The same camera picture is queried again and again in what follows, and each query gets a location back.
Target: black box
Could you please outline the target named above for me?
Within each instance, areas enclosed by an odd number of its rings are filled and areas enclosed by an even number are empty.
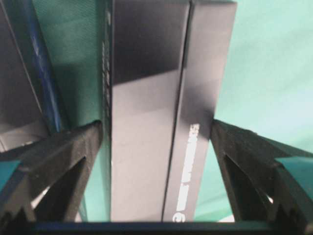
[[[191,1],[164,222],[193,220],[235,12],[234,2]]]
[[[31,83],[35,69],[29,70],[30,62],[23,57],[24,52],[34,50],[26,36],[23,7],[19,1],[0,0],[0,152],[49,134]]]
[[[112,221],[161,221],[187,0],[104,1],[102,74]]]

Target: teal cloth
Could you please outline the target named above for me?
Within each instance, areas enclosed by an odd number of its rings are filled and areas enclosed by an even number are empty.
[[[313,152],[313,1],[237,3],[215,118]],[[209,146],[195,220],[230,214]]]
[[[6,185],[20,161],[0,162],[0,191]]]

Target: blue strip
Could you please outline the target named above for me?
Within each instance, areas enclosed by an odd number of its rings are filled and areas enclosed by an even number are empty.
[[[44,114],[47,116],[50,124],[52,124],[56,131],[62,129],[61,116],[56,97],[56,88],[52,78],[52,71],[50,62],[48,60],[48,52],[41,40],[40,26],[37,21],[36,12],[34,11],[31,0],[23,0],[21,2],[24,6],[24,13],[26,16],[27,27],[31,36],[32,44],[35,51],[33,63],[37,74],[40,77],[44,93]]]

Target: green fabric backdrop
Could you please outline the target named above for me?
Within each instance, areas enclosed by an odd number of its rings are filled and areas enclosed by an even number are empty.
[[[101,118],[97,0],[34,0],[72,125]],[[313,0],[238,0],[216,118],[313,151]],[[108,219],[109,162],[99,154],[87,190],[90,221]],[[212,146],[196,221],[231,214]]]

